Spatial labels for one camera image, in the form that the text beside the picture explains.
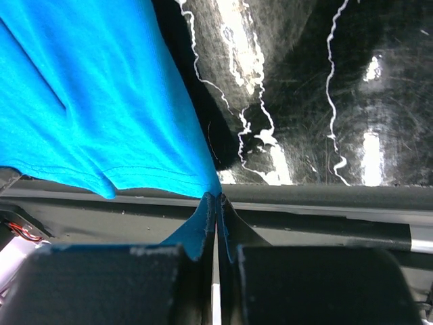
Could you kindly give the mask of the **bright blue t shirt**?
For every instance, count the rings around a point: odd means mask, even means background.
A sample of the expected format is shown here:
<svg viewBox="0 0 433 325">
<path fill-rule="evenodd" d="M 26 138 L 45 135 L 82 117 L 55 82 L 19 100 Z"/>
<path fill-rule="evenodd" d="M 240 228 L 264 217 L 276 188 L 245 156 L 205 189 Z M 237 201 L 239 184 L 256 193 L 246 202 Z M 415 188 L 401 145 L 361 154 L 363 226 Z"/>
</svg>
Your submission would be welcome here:
<svg viewBox="0 0 433 325">
<path fill-rule="evenodd" d="M 1 2 L 1 166 L 104 198 L 221 193 L 151 1 Z"/>
</svg>

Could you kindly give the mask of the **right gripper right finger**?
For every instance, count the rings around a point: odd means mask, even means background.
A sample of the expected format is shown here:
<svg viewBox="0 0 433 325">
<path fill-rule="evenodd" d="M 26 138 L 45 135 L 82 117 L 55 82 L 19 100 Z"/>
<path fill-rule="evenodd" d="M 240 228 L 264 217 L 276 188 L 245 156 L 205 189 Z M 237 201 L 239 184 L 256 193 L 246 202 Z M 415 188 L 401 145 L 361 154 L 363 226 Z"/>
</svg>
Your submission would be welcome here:
<svg viewBox="0 0 433 325">
<path fill-rule="evenodd" d="M 273 246 L 216 198 L 223 324 L 420 324 L 397 260 L 378 248 Z"/>
</svg>

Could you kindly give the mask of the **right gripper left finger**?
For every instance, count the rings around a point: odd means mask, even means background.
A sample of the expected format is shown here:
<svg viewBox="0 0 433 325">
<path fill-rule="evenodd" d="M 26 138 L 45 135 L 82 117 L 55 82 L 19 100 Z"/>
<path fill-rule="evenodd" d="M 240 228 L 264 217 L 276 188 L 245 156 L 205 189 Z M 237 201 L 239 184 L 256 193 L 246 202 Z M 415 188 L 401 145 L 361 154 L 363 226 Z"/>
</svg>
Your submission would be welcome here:
<svg viewBox="0 0 433 325">
<path fill-rule="evenodd" d="M 215 203 L 160 244 L 47 245 L 28 256 L 2 324 L 210 324 Z"/>
</svg>

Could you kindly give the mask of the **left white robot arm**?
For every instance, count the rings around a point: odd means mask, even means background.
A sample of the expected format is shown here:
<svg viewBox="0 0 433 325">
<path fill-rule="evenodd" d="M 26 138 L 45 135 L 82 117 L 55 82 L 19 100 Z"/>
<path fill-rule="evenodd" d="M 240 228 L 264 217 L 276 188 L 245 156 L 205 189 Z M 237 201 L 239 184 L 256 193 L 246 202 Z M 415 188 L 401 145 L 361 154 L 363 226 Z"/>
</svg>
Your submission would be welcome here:
<svg viewBox="0 0 433 325">
<path fill-rule="evenodd" d="M 49 245 L 51 234 L 20 207 L 1 205 L 1 304 L 24 260 Z"/>
</svg>

